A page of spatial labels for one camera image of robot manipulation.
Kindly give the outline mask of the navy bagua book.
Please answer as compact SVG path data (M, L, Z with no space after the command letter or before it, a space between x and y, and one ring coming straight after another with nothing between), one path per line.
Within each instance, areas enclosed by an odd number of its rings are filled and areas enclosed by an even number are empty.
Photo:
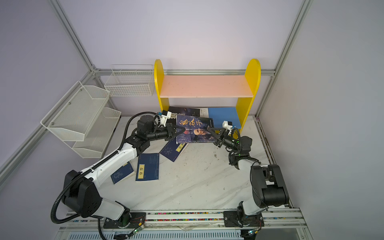
M177 143L177 139L172 139L162 148L160 155L175 162L186 146L186 143Z

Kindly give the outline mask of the black wolf book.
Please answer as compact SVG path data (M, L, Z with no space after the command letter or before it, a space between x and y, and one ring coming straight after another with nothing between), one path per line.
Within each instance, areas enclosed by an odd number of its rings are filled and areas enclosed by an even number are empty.
M183 107L170 106L168 111L171 112L173 115L183 115L183 116L193 116L193 117L199 117L200 116L200 109L194 109L194 108L183 108Z

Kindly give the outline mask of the purple illustrated book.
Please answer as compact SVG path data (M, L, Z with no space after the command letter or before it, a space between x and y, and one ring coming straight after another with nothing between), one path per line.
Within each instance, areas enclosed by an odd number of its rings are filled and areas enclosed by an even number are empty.
M214 127L212 118L177 115L176 124L185 131L176 137L178 144L213 143L215 137L208 131Z

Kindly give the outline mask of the white book brown bars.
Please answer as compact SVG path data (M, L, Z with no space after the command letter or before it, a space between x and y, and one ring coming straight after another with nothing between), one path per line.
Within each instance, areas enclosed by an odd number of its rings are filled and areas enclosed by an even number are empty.
M200 117L208 118L209 117L209 109L208 108L200 108Z

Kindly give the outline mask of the navy book yellow label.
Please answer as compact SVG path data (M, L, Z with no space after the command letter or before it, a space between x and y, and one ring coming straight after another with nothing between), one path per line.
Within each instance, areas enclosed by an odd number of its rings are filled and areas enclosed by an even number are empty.
M160 155L158 153L141 154L138 159L136 182L158 180L159 166Z

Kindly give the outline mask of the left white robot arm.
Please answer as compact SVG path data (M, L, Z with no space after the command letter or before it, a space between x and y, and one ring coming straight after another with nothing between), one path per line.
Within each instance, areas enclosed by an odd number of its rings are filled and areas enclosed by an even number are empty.
M152 141L169 141L186 129L168 122L152 112L137 114L136 128L128 136L125 128L119 147L94 165L65 176L63 190L59 193L51 210L55 224L66 223L77 217L106 218L125 223L131 218L130 209L123 204L102 197L99 188L124 164L142 154Z

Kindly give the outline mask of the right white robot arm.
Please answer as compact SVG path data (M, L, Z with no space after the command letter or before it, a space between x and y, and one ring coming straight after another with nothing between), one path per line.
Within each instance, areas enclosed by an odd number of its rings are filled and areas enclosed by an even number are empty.
M278 165L262 165L258 159L251 157L253 140L241 136L237 128L208 127L208 132L216 139L215 146L225 146L229 150L229 164L250 175L252 198L239 203L232 223L239 227L262 226L263 211L285 206L290 201L281 168Z

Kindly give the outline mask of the navy book under left arm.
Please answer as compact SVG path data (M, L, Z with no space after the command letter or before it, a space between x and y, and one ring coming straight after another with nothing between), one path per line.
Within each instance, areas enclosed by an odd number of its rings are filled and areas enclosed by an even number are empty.
M124 178L127 178L127 177L131 176L134 173L135 173L135 171L134 171L131 163L127 162L125 165L120 167L118 170L116 170L111 175L111 179L112 179L113 184L115 185L118 182L120 182L121 180L123 180Z

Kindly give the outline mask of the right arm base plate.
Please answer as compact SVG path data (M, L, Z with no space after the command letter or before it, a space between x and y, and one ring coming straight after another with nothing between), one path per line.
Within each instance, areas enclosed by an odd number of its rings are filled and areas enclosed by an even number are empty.
M263 227L264 219L262 213L248 216L238 211L224 211L224 224L225 227Z

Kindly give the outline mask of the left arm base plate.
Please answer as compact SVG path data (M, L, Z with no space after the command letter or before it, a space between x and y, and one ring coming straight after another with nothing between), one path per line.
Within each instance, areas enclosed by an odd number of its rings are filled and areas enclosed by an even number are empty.
M147 213L145 212L130 212L123 215L118 220L106 219L104 229L136 229L143 225L146 221Z

